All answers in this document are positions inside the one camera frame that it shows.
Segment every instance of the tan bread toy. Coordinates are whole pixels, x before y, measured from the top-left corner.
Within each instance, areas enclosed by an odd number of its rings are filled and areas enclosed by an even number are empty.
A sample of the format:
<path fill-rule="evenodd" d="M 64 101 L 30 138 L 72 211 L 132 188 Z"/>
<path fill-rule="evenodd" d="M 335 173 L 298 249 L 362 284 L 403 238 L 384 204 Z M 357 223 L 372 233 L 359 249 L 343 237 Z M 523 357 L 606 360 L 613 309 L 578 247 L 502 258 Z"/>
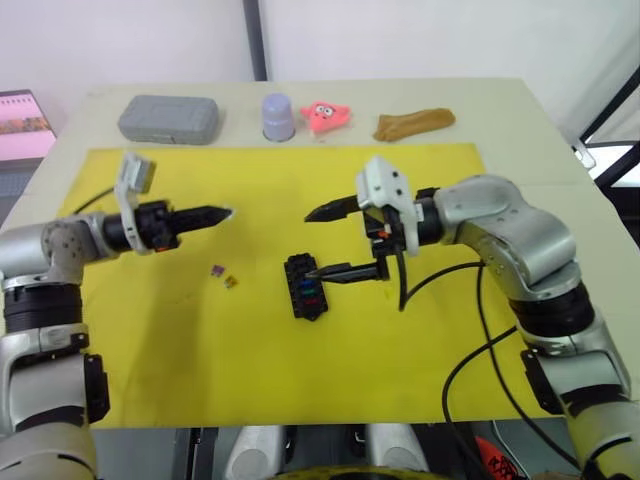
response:
<path fill-rule="evenodd" d="M 420 110 L 407 115 L 380 115 L 373 138 L 381 142 L 395 142 L 416 133 L 448 127 L 456 117 L 448 108 Z"/>

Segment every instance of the white table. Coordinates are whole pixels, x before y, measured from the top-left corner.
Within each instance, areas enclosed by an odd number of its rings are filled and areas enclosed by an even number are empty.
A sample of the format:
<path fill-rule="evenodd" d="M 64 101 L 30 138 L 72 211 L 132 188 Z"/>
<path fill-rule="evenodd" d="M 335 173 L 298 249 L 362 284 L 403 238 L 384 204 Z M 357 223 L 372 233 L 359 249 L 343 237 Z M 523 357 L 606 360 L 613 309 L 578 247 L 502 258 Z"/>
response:
<path fill-rule="evenodd" d="M 302 127 L 284 144 L 262 135 L 260 106 L 272 92 L 290 96 L 294 108 L 315 100 L 352 108 L 349 128 L 322 140 Z M 369 145 L 380 113 L 402 114 L 449 107 L 457 122 L 400 143 L 475 143 L 488 172 L 514 181 L 533 205 L 559 216 L 578 242 L 584 281 L 602 310 L 640 398 L 640 255 L 615 209 L 594 186 L 524 83 L 513 79 L 367 80 L 307 83 L 121 85 L 92 91 L 72 116 L 33 176 L 3 230 L 50 220 L 67 195 L 87 151 L 141 145 L 125 139 L 118 117 L 137 94 L 204 96 L 216 100 L 221 126 L 213 146 L 287 147 Z"/>

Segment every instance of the white wall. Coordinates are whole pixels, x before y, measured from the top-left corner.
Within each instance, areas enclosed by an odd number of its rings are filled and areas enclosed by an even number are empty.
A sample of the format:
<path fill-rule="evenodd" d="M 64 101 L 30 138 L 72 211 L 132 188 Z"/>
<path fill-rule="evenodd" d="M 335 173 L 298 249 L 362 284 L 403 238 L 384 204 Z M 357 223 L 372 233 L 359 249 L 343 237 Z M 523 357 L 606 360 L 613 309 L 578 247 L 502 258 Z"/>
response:
<path fill-rule="evenodd" d="M 238 0 L 0 1 L 0 91 L 32 89 L 54 130 L 94 85 L 252 79 Z"/>
<path fill-rule="evenodd" d="M 261 0 L 261 11 L 275 80 L 521 77 L 569 141 L 640 63 L 638 0 Z"/>

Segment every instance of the black fuse box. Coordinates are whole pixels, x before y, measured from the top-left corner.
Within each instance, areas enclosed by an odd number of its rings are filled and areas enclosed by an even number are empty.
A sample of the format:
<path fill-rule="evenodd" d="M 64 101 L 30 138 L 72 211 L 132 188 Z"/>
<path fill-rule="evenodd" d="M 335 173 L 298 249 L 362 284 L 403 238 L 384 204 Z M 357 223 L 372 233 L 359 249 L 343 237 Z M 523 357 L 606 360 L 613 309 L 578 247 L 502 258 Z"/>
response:
<path fill-rule="evenodd" d="M 305 277 L 306 273 L 316 268 L 315 259 L 308 253 L 292 255 L 284 264 L 293 316 L 312 322 L 329 309 L 322 282 Z"/>

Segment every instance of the monitor screen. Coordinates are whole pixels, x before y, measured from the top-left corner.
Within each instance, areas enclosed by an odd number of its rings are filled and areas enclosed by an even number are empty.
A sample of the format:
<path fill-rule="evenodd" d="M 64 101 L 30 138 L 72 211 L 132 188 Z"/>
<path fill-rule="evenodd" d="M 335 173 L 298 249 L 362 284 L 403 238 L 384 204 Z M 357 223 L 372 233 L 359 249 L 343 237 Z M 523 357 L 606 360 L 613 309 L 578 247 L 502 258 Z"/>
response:
<path fill-rule="evenodd" d="M 41 159 L 55 141 L 31 91 L 0 92 L 0 162 Z"/>

